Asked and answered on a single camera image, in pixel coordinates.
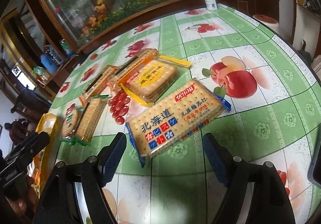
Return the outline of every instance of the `wooden shelf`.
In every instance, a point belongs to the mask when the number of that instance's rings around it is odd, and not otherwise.
[[[306,9],[307,11],[311,12],[312,14],[314,14],[316,17],[321,19],[321,16],[319,16],[318,14],[316,14],[315,12],[311,11],[309,8],[307,8],[306,6],[300,5],[299,3],[297,3],[298,6],[301,6],[302,8]]]
[[[63,65],[61,65],[61,66],[58,68],[58,70],[55,72],[55,74],[52,75],[52,77],[47,81],[47,83],[46,83],[45,85],[41,84],[41,87],[42,87],[42,88],[45,88],[45,87],[48,85],[48,83],[49,83],[50,81],[52,81],[54,78],[56,78],[57,75],[59,75],[60,72],[61,72],[63,69],[65,69],[66,66],[67,66],[68,64],[70,64],[70,62],[71,62],[75,57],[76,57],[75,54],[74,54],[72,57],[70,57],[67,62],[65,62]]]

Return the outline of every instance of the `biscuit package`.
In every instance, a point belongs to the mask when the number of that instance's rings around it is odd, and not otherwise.
[[[86,104],[92,96],[101,94],[109,85],[110,78],[114,76],[118,70],[119,67],[117,66],[107,65],[95,80],[82,92],[81,102]]]
[[[150,107],[189,66],[189,61],[144,49],[115,73],[114,88],[123,88],[135,101]]]
[[[146,158],[201,129],[231,105],[198,80],[184,86],[126,123],[132,145],[142,166]]]
[[[108,102],[108,95],[94,95],[85,109],[74,108],[66,115],[62,126],[62,142],[86,146],[91,141],[100,116]]]

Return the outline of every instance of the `table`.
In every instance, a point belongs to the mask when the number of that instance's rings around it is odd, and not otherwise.
[[[321,123],[321,87],[297,52],[266,26],[221,4],[213,12],[197,9],[177,13],[130,30],[99,47],[75,67],[50,112],[63,117],[72,104],[79,105],[82,90],[105,65],[121,65],[130,58],[131,45],[136,49],[157,48],[161,54],[191,61],[190,69],[162,98],[191,78],[213,90],[217,84],[202,75],[202,68],[210,69],[226,56],[237,58],[236,65],[245,64],[249,78],[249,83],[241,85],[234,95],[238,96],[242,87],[254,87],[256,91],[243,99],[226,96],[232,105],[230,112],[170,147],[143,169],[128,142],[117,173],[104,188],[118,221],[211,223],[225,193],[202,149],[202,135],[211,132],[232,155],[257,164],[271,161],[284,172],[296,222],[305,223],[321,201],[321,190],[307,180],[317,126]],[[127,118],[144,109],[131,100]],[[115,123],[106,107],[91,143],[86,147],[62,143],[57,161],[73,164],[97,155],[119,131],[128,133],[125,125]],[[252,190],[249,184],[239,223],[246,220]],[[78,197],[85,220],[88,211],[81,186]]]

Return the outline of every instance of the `printed apple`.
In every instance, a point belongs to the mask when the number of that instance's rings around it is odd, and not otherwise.
[[[113,40],[113,41],[107,42],[107,43],[104,45],[104,47],[102,48],[102,51],[105,50],[106,48],[114,45],[116,42],[117,42],[117,40]]]
[[[243,99],[251,97],[257,90],[257,83],[248,71],[234,71],[224,77],[226,94],[230,97]]]
[[[67,111],[66,111],[66,115],[73,109],[73,108],[75,108],[76,107],[76,104],[75,103],[73,103],[72,105],[70,105],[70,107],[67,109]]]
[[[60,89],[60,92],[67,91],[69,84],[70,84],[70,82],[65,82],[65,83],[62,85],[62,87],[61,87],[61,89]]]
[[[143,40],[140,40],[133,45],[129,46],[127,51],[130,51],[130,53],[126,57],[133,57],[140,53],[140,51],[143,49],[145,46],[145,42]]]
[[[186,14],[186,15],[193,15],[193,16],[195,16],[195,15],[199,15],[200,13],[197,12],[195,9],[193,9],[193,10],[187,11],[185,14]]]
[[[211,70],[212,73],[214,74],[214,75],[211,75],[211,78],[212,78],[212,80],[213,80],[214,82],[216,82],[217,84],[219,84],[219,83],[217,82],[217,74],[219,73],[220,70],[222,70],[222,69],[225,68],[225,67],[226,67],[226,65],[223,64],[223,63],[220,61],[220,62],[217,62],[217,63],[213,64],[213,65],[211,66],[211,68],[210,68],[210,70]]]
[[[89,68],[84,74],[83,78],[81,79],[82,82],[86,81],[90,76],[92,76],[96,69],[98,69],[98,64],[94,64],[91,68]]]
[[[139,33],[139,32],[142,32],[142,31],[146,30],[146,29],[149,28],[149,27],[151,27],[151,24],[150,24],[150,23],[149,23],[149,24],[141,25],[141,26],[135,28],[134,34]]]

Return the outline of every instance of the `blue container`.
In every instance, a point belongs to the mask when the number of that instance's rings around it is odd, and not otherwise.
[[[58,70],[58,66],[54,63],[54,61],[50,58],[50,56],[44,53],[41,55],[40,59],[41,59],[41,63],[49,71],[49,73],[54,75]]]

